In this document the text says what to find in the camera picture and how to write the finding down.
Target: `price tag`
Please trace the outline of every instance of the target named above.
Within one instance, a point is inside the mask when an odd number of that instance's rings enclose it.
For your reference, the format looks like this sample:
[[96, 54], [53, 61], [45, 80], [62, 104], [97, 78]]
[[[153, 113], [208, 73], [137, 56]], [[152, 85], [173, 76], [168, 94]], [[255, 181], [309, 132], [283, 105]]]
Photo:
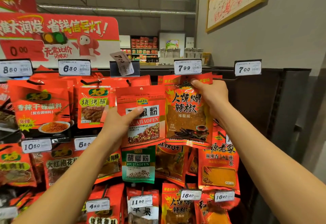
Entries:
[[117, 62], [119, 72], [122, 76], [134, 73], [134, 68], [132, 66], [131, 60], [123, 51], [111, 53], [110, 56]]
[[58, 60], [59, 75], [91, 75], [90, 60]]
[[192, 60], [175, 60], [174, 61], [174, 74], [201, 74], [202, 61], [201, 59]]
[[16, 206], [0, 208], [0, 220], [2, 219], [12, 219], [18, 215], [18, 210]]
[[96, 136], [75, 138], [75, 150], [85, 150], [95, 138]]
[[22, 77], [33, 74], [30, 60], [13, 59], [0, 61], [0, 77]]
[[233, 201], [234, 200], [234, 191], [217, 191], [215, 192], [215, 202], [225, 202], [225, 201]]
[[261, 60], [236, 61], [234, 73], [235, 76], [261, 74]]
[[131, 208], [153, 206], [153, 195], [130, 197], [130, 206]]
[[36, 153], [51, 151], [51, 139], [38, 139], [22, 141], [22, 151], [24, 153]]
[[86, 201], [86, 212], [95, 212], [108, 209], [110, 209], [110, 200], [108, 198]]
[[197, 201], [202, 197], [201, 190], [182, 190], [180, 200]]
[[226, 142], [226, 144], [232, 144], [230, 137], [228, 135], [226, 135], [225, 142]]

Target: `green spice packet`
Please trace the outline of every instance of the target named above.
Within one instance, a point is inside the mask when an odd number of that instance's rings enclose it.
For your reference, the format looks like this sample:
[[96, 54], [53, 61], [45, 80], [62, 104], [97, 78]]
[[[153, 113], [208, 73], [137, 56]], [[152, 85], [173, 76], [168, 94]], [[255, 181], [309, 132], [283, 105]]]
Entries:
[[122, 151], [122, 180], [133, 183], [154, 183], [155, 146]]

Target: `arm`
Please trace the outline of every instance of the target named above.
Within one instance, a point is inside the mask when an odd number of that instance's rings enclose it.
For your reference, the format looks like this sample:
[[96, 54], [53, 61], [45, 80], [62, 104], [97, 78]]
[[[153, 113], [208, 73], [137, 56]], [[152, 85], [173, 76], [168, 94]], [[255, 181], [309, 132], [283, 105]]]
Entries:
[[192, 81], [226, 130], [251, 179], [281, 223], [326, 223], [326, 185], [277, 148], [228, 100], [225, 82]]
[[97, 138], [14, 224], [57, 224], [59, 218], [61, 224], [75, 223], [104, 162], [110, 154], [118, 150], [121, 137], [126, 133], [129, 124], [142, 111], [143, 108], [138, 107], [121, 117], [116, 107], [109, 109]]

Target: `white sign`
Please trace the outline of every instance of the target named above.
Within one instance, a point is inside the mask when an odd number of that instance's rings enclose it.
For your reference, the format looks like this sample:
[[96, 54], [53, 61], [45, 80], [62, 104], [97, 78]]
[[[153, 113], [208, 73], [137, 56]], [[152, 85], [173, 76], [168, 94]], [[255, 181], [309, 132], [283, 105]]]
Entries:
[[121, 49], [130, 49], [130, 36], [129, 35], [119, 35], [120, 39], [120, 48]]
[[141, 208], [153, 206], [153, 195], [143, 195], [138, 197], [130, 197], [131, 208]]
[[186, 37], [185, 38], [185, 47], [186, 48], [193, 48], [194, 45], [194, 38], [193, 37]]
[[95, 138], [96, 136], [75, 138], [75, 150], [85, 150]]
[[108, 209], [110, 209], [110, 200], [108, 198], [86, 201], [86, 212], [95, 212]]
[[182, 190], [180, 200], [197, 201], [202, 197], [201, 190]]
[[33, 74], [30, 60], [0, 61], [0, 77], [21, 77]]
[[174, 74], [201, 74], [202, 61], [200, 59], [174, 61]]
[[215, 202], [225, 202], [234, 200], [234, 191], [217, 191], [215, 192]]
[[51, 151], [52, 143], [51, 139], [37, 139], [22, 141], [22, 151], [24, 153], [36, 153]]
[[239, 61], [234, 65], [235, 76], [261, 74], [261, 61]]
[[18, 210], [16, 206], [0, 208], [0, 220], [2, 219], [12, 219], [18, 215]]
[[226, 142], [226, 144], [232, 144], [230, 137], [228, 135], [226, 135], [225, 142]]
[[59, 75], [91, 75], [88, 60], [58, 60]]
[[135, 72], [130, 59], [123, 51], [112, 53], [110, 56], [117, 62], [121, 76], [126, 76]]

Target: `promotional banner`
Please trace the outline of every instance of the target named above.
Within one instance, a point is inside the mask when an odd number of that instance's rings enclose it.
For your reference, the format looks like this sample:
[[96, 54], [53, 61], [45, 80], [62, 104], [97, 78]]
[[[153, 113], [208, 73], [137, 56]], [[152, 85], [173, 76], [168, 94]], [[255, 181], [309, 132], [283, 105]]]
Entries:
[[58, 59], [90, 59], [109, 68], [120, 51], [118, 22], [112, 17], [2, 13], [0, 59], [30, 58], [33, 67], [57, 68]]

